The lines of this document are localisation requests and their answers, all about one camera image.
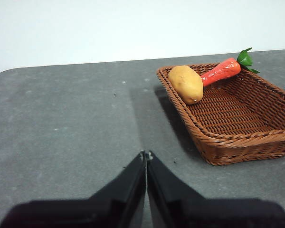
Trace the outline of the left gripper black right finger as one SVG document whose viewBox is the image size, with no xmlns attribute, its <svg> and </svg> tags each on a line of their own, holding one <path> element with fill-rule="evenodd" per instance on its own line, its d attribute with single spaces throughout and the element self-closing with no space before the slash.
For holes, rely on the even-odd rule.
<svg viewBox="0 0 285 228">
<path fill-rule="evenodd" d="M 260 199 L 209 199 L 146 153 L 147 191 L 155 228 L 285 228 L 285 211 Z"/>
</svg>

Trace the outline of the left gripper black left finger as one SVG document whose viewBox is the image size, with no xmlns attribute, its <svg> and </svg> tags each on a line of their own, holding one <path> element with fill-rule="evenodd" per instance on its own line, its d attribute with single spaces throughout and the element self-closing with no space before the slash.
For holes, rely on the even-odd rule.
<svg viewBox="0 0 285 228">
<path fill-rule="evenodd" d="M 139 228 L 146 160 L 140 152 L 112 181 L 88 199 L 36 200 L 11 208 L 2 228 Z"/>
</svg>

